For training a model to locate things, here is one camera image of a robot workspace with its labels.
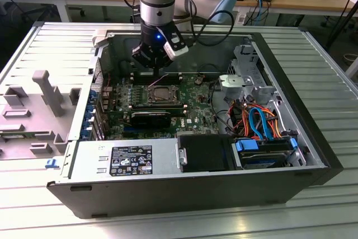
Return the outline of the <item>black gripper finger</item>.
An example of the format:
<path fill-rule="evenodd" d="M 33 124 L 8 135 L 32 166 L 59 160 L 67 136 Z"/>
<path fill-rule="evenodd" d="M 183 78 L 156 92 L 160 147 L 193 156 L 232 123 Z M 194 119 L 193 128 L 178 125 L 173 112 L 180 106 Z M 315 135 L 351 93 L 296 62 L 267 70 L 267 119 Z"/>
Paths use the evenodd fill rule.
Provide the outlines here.
<path fill-rule="evenodd" d="M 168 67 L 172 62 L 164 49 L 156 49 L 156 77 L 159 77 L 160 69 Z"/>
<path fill-rule="evenodd" d="M 151 68 L 153 70 L 153 76 L 158 76 L 158 67 L 156 64 L 156 52 L 154 49 L 144 43 L 140 42 L 137 47 L 132 50 L 132 57 L 139 62 L 143 67 Z"/>

